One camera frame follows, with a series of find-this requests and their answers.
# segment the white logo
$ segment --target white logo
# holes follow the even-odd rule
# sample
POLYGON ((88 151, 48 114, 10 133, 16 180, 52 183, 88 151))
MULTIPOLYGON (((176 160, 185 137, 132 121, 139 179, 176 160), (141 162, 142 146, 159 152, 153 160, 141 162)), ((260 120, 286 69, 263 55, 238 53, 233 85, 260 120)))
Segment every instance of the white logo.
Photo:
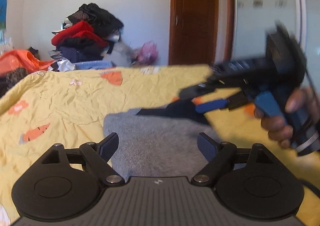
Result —
POLYGON ((163 181, 162 181, 162 180, 160 180, 160 179, 158 179, 158 180, 155 180, 155 181, 154 181, 154 183, 155 183, 155 184, 157 184, 157 185, 159 185, 159 184, 162 184, 162 183, 163 183, 163 181))

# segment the metal screw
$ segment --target metal screw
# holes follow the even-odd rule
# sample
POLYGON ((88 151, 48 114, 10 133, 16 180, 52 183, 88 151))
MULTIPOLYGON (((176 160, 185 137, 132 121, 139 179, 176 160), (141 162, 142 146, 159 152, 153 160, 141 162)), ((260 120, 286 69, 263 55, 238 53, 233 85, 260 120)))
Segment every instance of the metal screw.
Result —
POLYGON ((206 183, 210 180, 209 176, 205 175, 205 174, 200 174, 200 175, 196 175, 193 178, 197 183, 206 183))
POLYGON ((108 183, 112 183, 112 184, 113 184, 113 183, 120 183, 121 180, 122 180, 122 177, 119 176, 119 175, 110 175, 110 176, 108 176, 107 179, 106 179, 106 181, 107 181, 108 183))

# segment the gray ribbed plate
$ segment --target gray ribbed plate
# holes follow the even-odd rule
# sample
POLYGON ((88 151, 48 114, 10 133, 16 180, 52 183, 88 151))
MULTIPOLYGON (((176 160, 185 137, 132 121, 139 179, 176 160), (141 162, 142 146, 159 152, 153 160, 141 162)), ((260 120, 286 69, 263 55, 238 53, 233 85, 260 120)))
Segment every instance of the gray ribbed plate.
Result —
POLYGON ((64 222, 19 219, 14 226, 302 226, 295 217, 258 222, 224 208, 207 187, 186 177, 132 177, 125 186, 109 188, 94 208, 64 222))

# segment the door panel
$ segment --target door panel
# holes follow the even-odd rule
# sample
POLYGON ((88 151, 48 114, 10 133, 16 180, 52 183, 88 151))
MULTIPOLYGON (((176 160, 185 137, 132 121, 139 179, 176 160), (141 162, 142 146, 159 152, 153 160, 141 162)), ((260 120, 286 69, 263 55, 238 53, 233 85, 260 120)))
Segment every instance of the door panel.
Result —
POLYGON ((172 64, 211 63, 214 60, 217 0, 175 0, 172 64))

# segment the door frame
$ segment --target door frame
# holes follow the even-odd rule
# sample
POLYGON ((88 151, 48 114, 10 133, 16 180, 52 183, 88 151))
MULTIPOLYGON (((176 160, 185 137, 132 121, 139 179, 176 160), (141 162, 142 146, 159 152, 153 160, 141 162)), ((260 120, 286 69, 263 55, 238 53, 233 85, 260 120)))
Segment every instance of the door frame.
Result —
MULTIPOLYGON (((213 52, 212 52, 212 62, 215 60, 216 47, 217 47, 217 34, 218 34, 218 17, 219 17, 219 0, 214 0, 214 33, 213 33, 213 52)), ((176 17, 176 0, 170 0, 170 37, 169 37, 169 65, 172 65, 173 59, 173 40, 176 31, 175 25, 176 17)))

